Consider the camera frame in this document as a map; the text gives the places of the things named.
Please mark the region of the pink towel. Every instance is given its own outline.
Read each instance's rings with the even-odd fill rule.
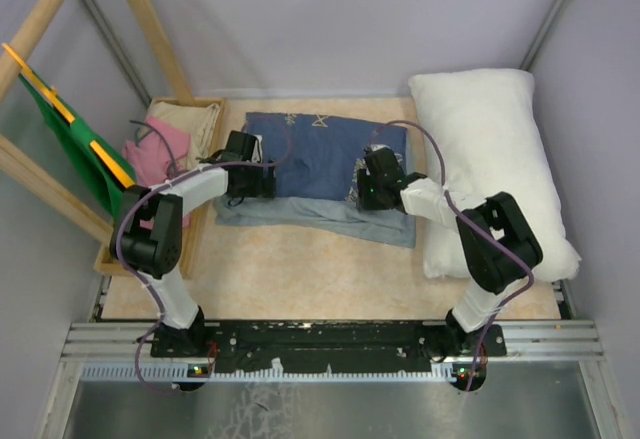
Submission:
[[[155,116],[147,116],[146,122],[155,127],[167,140],[171,152],[179,160],[189,152],[191,136],[180,129],[167,124]],[[141,186],[153,186],[164,182],[167,168],[171,164],[171,156],[167,146],[155,131],[150,131],[136,146],[133,141],[126,141],[122,154],[136,171],[137,183]],[[189,216],[182,221],[182,227],[189,225]]]

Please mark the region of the beige cloth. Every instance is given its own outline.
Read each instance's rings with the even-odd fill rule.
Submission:
[[[208,107],[191,107],[157,102],[149,108],[150,115],[191,135],[186,163],[180,164],[186,169],[197,166],[200,162],[199,158],[209,157],[209,146],[219,113],[218,104],[211,104]]]

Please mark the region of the beige floor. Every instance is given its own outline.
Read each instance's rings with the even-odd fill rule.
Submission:
[[[230,101],[221,137],[239,129],[248,111],[343,115],[385,122],[415,120],[409,98]],[[424,143],[411,140],[424,170]],[[422,236],[406,249],[298,227],[226,227],[209,211],[192,296],[208,318],[437,319],[458,301],[466,280],[429,281],[422,274]],[[156,310],[131,278],[114,278],[104,318],[150,318]],[[550,284],[538,283],[502,314],[510,319],[559,318]]]

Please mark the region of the white wall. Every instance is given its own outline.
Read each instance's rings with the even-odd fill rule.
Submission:
[[[11,39],[35,1],[0,0],[0,41]],[[143,114],[77,0],[66,0],[30,63],[117,147],[126,121]],[[0,133],[89,198],[21,84],[0,104]],[[86,318],[95,298],[98,246],[3,172],[0,210],[0,436],[31,438],[69,323]]]
[[[573,0],[534,68],[536,114],[595,319],[640,434],[640,0]]]
[[[98,0],[168,92],[124,0]],[[417,72],[518,67],[553,0],[153,0],[202,94],[405,92]]]

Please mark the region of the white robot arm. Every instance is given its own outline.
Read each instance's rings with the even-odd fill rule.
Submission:
[[[472,280],[447,321],[455,322],[455,327],[465,334],[478,331],[525,271],[460,220],[440,184],[419,173],[406,175],[391,149],[373,146],[365,150],[364,159],[367,167],[358,172],[360,208],[396,208],[426,217],[460,235]],[[512,196],[501,192],[484,198],[454,190],[449,190],[448,195],[461,214],[530,268],[542,261],[542,249]]]
[[[244,165],[254,163],[256,166],[261,158],[260,137],[233,131],[225,149],[170,184],[151,189],[132,186],[125,191],[111,252],[116,255],[118,245],[120,257],[137,270],[159,296],[164,315],[158,334],[170,336],[173,344],[180,343],[183,356],[201,351],[205,322],[179,270],[182,217],[224,194],[274,197],[274,168],[268,164]],[[460,336],[482,328],[505,297],[507,288],[523,277],[524,272],[460,221],[440,185],[418,173],[406,175],[389,148],[369,149],[365,151],[364,160],[367,168],[358,171],[360,208],[397,208],[436,221],[460,234],[473,280],[447,316],[447,325]],[[145,202],[144,197],[153,189],[158,193]],[[502,231],[499,241],[527,265],[533,267],[542,260],[540,246],[513,197],[505,193],[488,199],[456,191],[449,194],[457,208],[483,230]],[[151,219],[154,220],[151,230],[140,225],[141,220]],[[121,240],[116,244],[118,234]]]

